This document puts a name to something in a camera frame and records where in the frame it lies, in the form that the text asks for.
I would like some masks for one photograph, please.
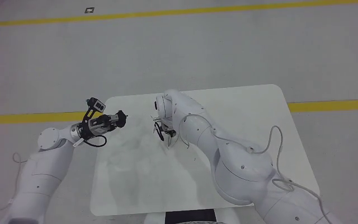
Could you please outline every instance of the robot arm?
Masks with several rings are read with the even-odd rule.
[[[27,160],[21,173],[19,191],[1,224],[44,223],[48,204],[66,176],[74,148],[83,142],[90,144],[87,142],[89,139],[122,128],[126,123],[126,115],[121,110],[115,115],[92,118],[95,112],[103,113],[105,105],[95,98],[87,100],[87,105],[81,123],[62,130],[48,128],[40,134],[37,140],[39,148]]]
[[[192,98],[167,90],[156,98],[155,106],[159,115],[155,121],[161,124],[156,124],[158,134],[179,134],[188,146],[189,142],[198,146],[225,200],[240,206],[254,203],[267,224],[341,223],[300,185],[277,183],[288,179],[273,168],[270,155],[253,142],[231,136]]]

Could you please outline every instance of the white tabletop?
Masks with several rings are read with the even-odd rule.
[[[234,135],[266,147],[270,128],[284,135],[282,173],[319,194],[305,150],[285,98],[275,85],[186,91],[212,118]],[[106,101],[105,114],[123,110],[122,129],[106,134],[98,149],[91,195],[96,216],[234,207],[216,192],[205,155],[178,141],[173,147],[153,134],[158,94],[118,96]],[[275,132],[269,153],[274,163],[280,144]]]

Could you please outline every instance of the yellow line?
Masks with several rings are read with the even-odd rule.
[[[290,102],[291,113],[315,111],[358,110],[358,100]]]
[[[289,102],[291,113],[317,111],[358,110],[358,100]],[[82,120],[85,112],[64,112],[45,114],[8,114],[0,115],[0,124],[42,123],[42,122],[75,122]]]
[[[40,123],[40,122],[73,122],[82,120],[86,112],[64,112],[43,114],[8,114],[0,115],[0,124]]]
[[[330,5],[352,4],[352,3],[358,3],[358,0],[318,0],[318,1],[311,1],[311,2],[286,2],[286,3],[273,3],[273,4],[255,4],[255,5],[249,5],[249,6],[189,8],[189,9],[183,9],[183,10],[163,10],[163,11],[152,11],[152,12],[134,12],[134,13],[120,13],[120,14],[108,14],[108,15],[77,16],[77,17],[67,17],[67,18],[40,18],[40,19],[33,19],[33,20],[0,21],[0,26],[52,24],[52,23],[58,23],[58,22],[83,22],[83,21],[94,21],[94,20],[115,20],[115,19],[120,19],[120,18],[174,16],[174,15],[214,13],[214,12],[271,10],[271,9],[279,9],[279,8],[330,6]]]

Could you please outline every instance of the white cable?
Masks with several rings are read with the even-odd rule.
[[[185,120],[188,116],[198,116],[198,117],[203,118],[204,120],[206,120],[206,122],[210,125],[211,133],[213,134],[214,137],[219,138],[219,139],[222,139],[222,140],[225,140],[225,141],[229,141],[229,142],[236,143],[236,144],[238,144],[238,145],[243,146],[244,148],[246,148],[246,146],[244,146],[243,144],[241,144],[241,143],[239,143],[239,142],[236,142],[236,141],[231,140],[231,139],[226,139],[226,138],[222,138],[222,137],[217,136],[217,135],[213,132],[213,129],[212,129],[213,126],[212,126],[212,124],[207,120],[207,118],[204,118],[203,116],[201,116],[201,115],[199,115],[199,114],[188,114],[188,115],[184,116],[184,117],[180,120],[180,122],[179,122],[178,135],[179,135],[180,140],[181,140],[185,145],[187,145],[187,148],[189,148],[190,143],[189,143],[189,141],[188,141],[188,142],[185,142],[185,141],[183,140],[183,138],[181,137],[181,135],[180,135],[180,125],[181,125],[181,123],[183,122],[183,120]],[[276,161],[277,173],[279,174],[279,176],[281,177],[281,179],[278,179],[278,178],[272,179],[272,183],[273,183],[276,187],[278,187],[278,188],[280,188],[280,189],[282,189],[282,190],[284,190],[284,191],[287,191],[287,192],[293,192],[293,191],[295,190],[295,189],[293,188],[293,186],[295,186],[295,187],[301,188],[301,189],[307,191],[308,193],[310,193],[311,195],[315,196],[315,197],[318,199],[319,207],[320,207],[320,209],[321,209],[321,212],[322,212],[323,216],[325,217],[325,219],[327,220],[327,222],[328,222],[329,224],[332,224],[332,222],[328,219],[328,217],[326,216],[326,214],[325,214],[325,212],[324,212],[324,210],[323,210],[322,198],[321,198],[318,194],[316,194],[314,191],[312,191],[312,190],[310,190],[310,189],[308,189],[308,188],[306,188],[306,187],[304,187],[304,186],[302,186],[302,185],[300,185],[300,184],[297,184],[297,183],[293,182],[291,179],[286,178],[286,177],[281,173],[281,171],[280,171],[280,166],[279,166],[279,161],[280,161],[280,155],[281,155],[281,152],[282,152],[282,145],[283,145],[283,143],[284,143],[284,135],[283,135],[282,130],[281,130],[280,127],[278,127],[278,126],[276,126],[276,125],[272,126],[272,127],[271,127],[271,130],[270,130],[270,136],[269,136],[269,138],[268,138],[268,143],[267,143],[266,148],[265,148],[263,151],[261,151],[261,152],[253,152],[253,154],[263,154],[263,153],[265,153],[265,152],[269,149],[270,144],[271,144],[272,131],[273,131],[274,128],[277,128],[277,129],[279,130],[280,134],[281,134],[281,143],[280,143],[279,153],[277,154],[277,161]],[[277,181],[284,183],[284,184],[285,184],[286,186],[288,186],[289,188],[284,188],[284,187],[278,185],[278,184],[276,183]]]
[[[21,161],[21,156],[20,156],[20,154],[17,153],[17,152],[14,152],[14,154],[12,154],[12,161],[14,161],[15,163],[18,164],[17,174],[16,174],[16,178],[15,178],[15,189],[14,189],[14,191],[13,191],[13,195],[12,195],[11,199],[9,200],[9,203],[7,203],[7,205],[5,205],[4,207],[0,208],[0,211],[6,209],[6,208],[11,204],[10,201],[12,201],[12,200],[15,198],[16,193],[17,193],[18,177],[20,176],[20,171],[21,171],[21,164],[22,164],[23,162],[26,162],[27,160]]]
[[[233,142],[233,143],[236,143],[236,144],[238,144],[238,145],[240,145],[240,146],[246,148],[246,146],[244,146],[243,144],[241,144],[241,143],[239,143],[239,142],[236,142],[236,141],[231,140],[231,139],[222,138],[222,137],[217,136],[217,135],[213,132],[213,129],[212,129],[213,126],[212,126],[212,124],[207,120],[207,118],[204,118],[203,116],[201,116],[201,115],[199,115],[199,114],[188,114],[188,115],[184,116],[184,117],[180,120],[180,122],[179,122],[178,135],[179,135],[180,140],[187,146],[187,148],[190,147],[190,143],[189,143],[189,141],[188,141],[188,142],[185,142],[185,141],[183,140],[183,138],[181,137],[181,135],[180,135],[180,125],[181,125],[181,123],[183,122],[183,120],[186,120],[186,118],[187,118],[188,116],[198,116],[199,118],[203,118],[204,120],[206,120],[206,122],[209,124],[211,133],[212,133],[213,136],[215,136],[216,138],[219,138],[219,139],[221,139],[221,140],[228,141],[228,142]]]

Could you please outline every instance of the gray floor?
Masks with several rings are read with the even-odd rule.
[[[106,14],[272,2],[288,0],[0,0],[0,21],[83,16],[86,7]],[[0,26],[0,114],[82,111],[91,96],[105,101],[168,88],[268,83],[280,86],[288,102],[358,99],[357,15],[353,4]],[[357,111],[293,118],[325,205],[344,223],[358,223]],[[26,159],[42,130],[68,124],[0,124],[0,204],[13,190],[12,153]],[[96,149],[76,148],[48,223],[143,222],[143,214],[91,214],[95,159]],[[263,223],[253,208],[241,208],[240,215],[243,223]]]

